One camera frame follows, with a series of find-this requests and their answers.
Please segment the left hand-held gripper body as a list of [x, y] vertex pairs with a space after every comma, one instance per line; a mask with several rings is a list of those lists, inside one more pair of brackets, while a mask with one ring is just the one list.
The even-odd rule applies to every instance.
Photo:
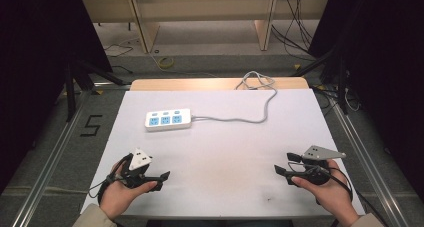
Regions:
[[120, 173], [124, 185], [128, 188], [136, 188], [149, 182], [149, 179], [145, 176], [145, 172], [151, 162], [152, 158], [140, 148], [136, 148], [130, 153], [129, 159], [125, 161]]

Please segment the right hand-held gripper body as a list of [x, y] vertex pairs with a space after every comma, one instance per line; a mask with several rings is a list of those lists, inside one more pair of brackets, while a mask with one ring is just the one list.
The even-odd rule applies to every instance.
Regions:
[[345, 158], [346, 154], [312, 145], [301, 155], [301, 162], [306, 170], [305, 178], [315, 184], [322, 185], [330, 179], [329, 159]]

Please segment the person's left hand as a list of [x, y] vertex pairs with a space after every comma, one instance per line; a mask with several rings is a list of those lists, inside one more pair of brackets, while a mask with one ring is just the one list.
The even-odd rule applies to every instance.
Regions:
[[129, 189], [122, 182], [115, 181], [103, 192], [99, 207], [110, 220], [114, 220], [124, 213], [138, 196], [149, 192], [156, 185], [156, 181], [151, 181]]

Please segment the person's right hand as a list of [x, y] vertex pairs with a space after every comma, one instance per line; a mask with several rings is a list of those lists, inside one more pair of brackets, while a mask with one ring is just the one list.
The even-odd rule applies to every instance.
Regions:
[[333, 214], [342, 226], [351, 226], [359, 219], [352, 205], [349, 191], [337, 181], [331, 179], [325, 184], [314, 185], [300, 177], [292, 177], [291, 180], [299, 187], [311, 192], [321, 206]]

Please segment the white power strip blue sockets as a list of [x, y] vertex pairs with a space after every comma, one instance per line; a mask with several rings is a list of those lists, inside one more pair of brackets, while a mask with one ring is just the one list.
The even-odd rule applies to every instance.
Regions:
[[145, 116], [148, 132], [186, 129], [192, 125], [190, 109], [151, 111]]

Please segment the black tripod stand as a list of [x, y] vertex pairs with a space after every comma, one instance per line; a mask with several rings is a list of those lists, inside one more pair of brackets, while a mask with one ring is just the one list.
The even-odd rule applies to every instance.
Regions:
[[345, 100], [347, 68], [345, 55], [348, 50], [349, 41], [340, 38], [327, 53], [292, 74], [292, 77], [301, 77], [323, 65], [324, 69], [320, 75], [322, 83], [328, 83], [334, 77], [338, 78], [337, 104], [343, 114], [347, 114], [347, 101]]
[[77, 83], [83, 91], [91, 91], [94, 88], [94, 82], [89, 76], [90, 73], [94, 73], [118, 86], [131, 85], [131, 82], [117, 78], [93, 63], [77, 57], [73, 57], [68, 61], [67, 66], [64, 68], [64, 73], [68, 105], [67, 121], [73, 118], [77, 110], [74, 83]]

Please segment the wooden table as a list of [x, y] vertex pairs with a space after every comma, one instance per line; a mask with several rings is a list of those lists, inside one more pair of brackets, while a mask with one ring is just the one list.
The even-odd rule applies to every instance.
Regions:
[[[276, 89], [308, 89], [302, 77], [274, 77]], [[131, 91], [203, 91], [232, 90], [242, 82], [241, 78], [186, 78], [186, 79], [138, 79]]]

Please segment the black curtain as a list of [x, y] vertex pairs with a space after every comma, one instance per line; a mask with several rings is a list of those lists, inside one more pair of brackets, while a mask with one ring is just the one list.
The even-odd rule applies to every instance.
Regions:
[[424, 0], [328, 0], [311, 55], [331, 50], [352, 20], [342, 47], [349, 82], [424, 202]]
[[0, 0], [0, 194], [78, 60], [111, 70], [82, 0]]

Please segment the aluminium floor rail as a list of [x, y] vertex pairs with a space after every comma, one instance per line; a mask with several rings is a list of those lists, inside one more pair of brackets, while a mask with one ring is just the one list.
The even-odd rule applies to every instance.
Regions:
[[59, 139], [56, 141], [48, 159], [44, 162], [44, 166], [37, 177], [35, 184], [30, 188], [29, 194], [17, 212], [11, 227], [28, 227], [43, 193], [45, 192], [46, 186], [49, 183], [67, 144], [69, 143], [72, 133], [80, 119], [81, 112], [90, 98], [90, 95], [90, 91], [82, 91], [78, 97], [74, 115], [65, 124]]
[[332, 104], [332, 110], [345, 131], [352, 149], [361, 163], [370, 184], [374, 188], [376, 196], [387, 214], [389, 222], [396, 227], [408, 227], [408, 221], [401, 211], [400, 204], [395, 198], [395, 194], [391, 191], [389, 185], [384, 182], [383, 175], [379, 171], [378, 165], [373, 161], [373, 157], [366, 149], [366, 145], [361, 139], [353, 122], [349, 116], [344, 113], [338, 102], [330, 100], [330, 103]]

